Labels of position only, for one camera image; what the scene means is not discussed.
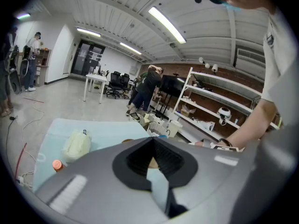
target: black screen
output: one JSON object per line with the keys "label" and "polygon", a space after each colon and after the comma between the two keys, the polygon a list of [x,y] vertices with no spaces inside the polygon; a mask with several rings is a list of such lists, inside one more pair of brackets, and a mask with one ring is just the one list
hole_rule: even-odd
{"label": "black screen", "polygon": [[186,78],[183,77],[163,76],[162,87],[160,90],[172,96],[179,97],[184,87],[185,81]]}

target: shelf post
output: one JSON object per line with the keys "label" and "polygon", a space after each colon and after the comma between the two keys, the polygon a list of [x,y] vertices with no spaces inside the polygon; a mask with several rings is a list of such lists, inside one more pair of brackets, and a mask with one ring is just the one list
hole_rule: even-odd
{"label": "shelf post", "polygon": [[184,87],[183,87],[183,89],[182,89],[181,94],[179,95],[178,101],[177,101],[176,105],[175,105],[174,108],[173,108],[172,114],[177,110],[178,104],[179,104],[179,102],[180,102],[180,100],[181,100],[181,98],[182,98],[182,96],[183,96],[183,94],[184,94],[184,92],[185,92],[186,85],[187,85],[188,82],[189,82],[189,79],[190,79],[190,77],[191,77],[191,72],[192,72],[192,71],[193,71],[193,67],[190,68],[190,71],[189,71],[189,74],[188,74],[188,76],[187,76],[186,82],[185,82],[185,84],[184,84]]}

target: light blue table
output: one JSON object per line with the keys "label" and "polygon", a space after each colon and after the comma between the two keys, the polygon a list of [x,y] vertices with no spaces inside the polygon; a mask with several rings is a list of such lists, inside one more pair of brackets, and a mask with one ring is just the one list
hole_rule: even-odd
{"label": "light blue table", "polygon": [[33,191],[36,191],[56,172],[52,167],[55,159],[61,160],[61,149],[74,130],[87,130],[92,138],[90,151],[120,144],[126,139],[149,137],[137,122],[97,122],[70,119],[55,119],[41,145],[33,176]]}

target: blue face mask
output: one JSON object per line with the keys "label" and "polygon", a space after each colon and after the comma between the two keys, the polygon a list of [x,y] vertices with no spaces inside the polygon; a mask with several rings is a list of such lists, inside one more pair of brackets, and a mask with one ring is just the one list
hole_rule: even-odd
{"label": "blue face mask", "polygon": [[222,5],[223,5],[224,7],[226,7],[227,9],[230,9],[230,10],[241,11],[241,8],[239,8],[239,7],[234,7],[234,6],[232,6],[232,5],[229,5],[229,4],[226,3],[226,2],[222,3]]}

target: ceiling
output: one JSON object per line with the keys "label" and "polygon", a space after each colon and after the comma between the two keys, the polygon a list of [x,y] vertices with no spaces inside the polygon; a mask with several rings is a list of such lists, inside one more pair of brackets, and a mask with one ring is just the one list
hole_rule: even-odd
{"label": "ceiling", "polygon": [[[180,44],[152,15],[156,6],[186,39]],[[263,51],[268,25],[264,9],[240,10],[209,0],[33,0],[26,12],[71,14],[74,26],[100,33],[94,41],[110,46],[142,63],[206,62],[232,68],[235,48]],[[140,51],[128,51],[123,42]]]}

